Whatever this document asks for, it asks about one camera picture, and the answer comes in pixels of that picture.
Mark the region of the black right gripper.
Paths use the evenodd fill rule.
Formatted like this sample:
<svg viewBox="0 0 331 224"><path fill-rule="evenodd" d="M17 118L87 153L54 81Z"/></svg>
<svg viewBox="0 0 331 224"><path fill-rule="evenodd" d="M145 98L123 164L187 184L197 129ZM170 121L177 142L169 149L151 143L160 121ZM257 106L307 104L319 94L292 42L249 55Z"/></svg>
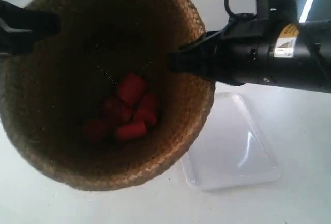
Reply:
<svg viewBox="0 0 331 224"><path fill-rule="evenodd" d="M271 20L253 14L229 18L219 31L204 32L197 40L168 55L168 70L189 73L233 86L263 84L266 36Z"/></svg>

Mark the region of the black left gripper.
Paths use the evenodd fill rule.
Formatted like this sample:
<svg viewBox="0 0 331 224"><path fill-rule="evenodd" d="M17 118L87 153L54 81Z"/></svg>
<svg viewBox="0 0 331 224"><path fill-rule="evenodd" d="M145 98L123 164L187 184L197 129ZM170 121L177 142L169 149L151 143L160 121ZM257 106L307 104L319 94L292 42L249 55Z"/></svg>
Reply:
<svg viewBox="0 0 331 224"><path fill-rule="evenodd" d="M30 54L36 42L60 30L57 14L29 10L1 0L1 57Z"/></svg>

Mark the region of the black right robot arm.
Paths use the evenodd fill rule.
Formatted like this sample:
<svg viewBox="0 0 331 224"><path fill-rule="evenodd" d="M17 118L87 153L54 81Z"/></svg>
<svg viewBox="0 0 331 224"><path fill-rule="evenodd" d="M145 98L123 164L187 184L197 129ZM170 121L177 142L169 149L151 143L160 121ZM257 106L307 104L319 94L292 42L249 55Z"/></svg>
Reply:
<svg viewBox="0 0 331 224"><path fill-rule="evenodd" d="M295 0L224 0L228 24L171 53L168 69L233 86L330 92L330 22L300 23Z"/></svg>

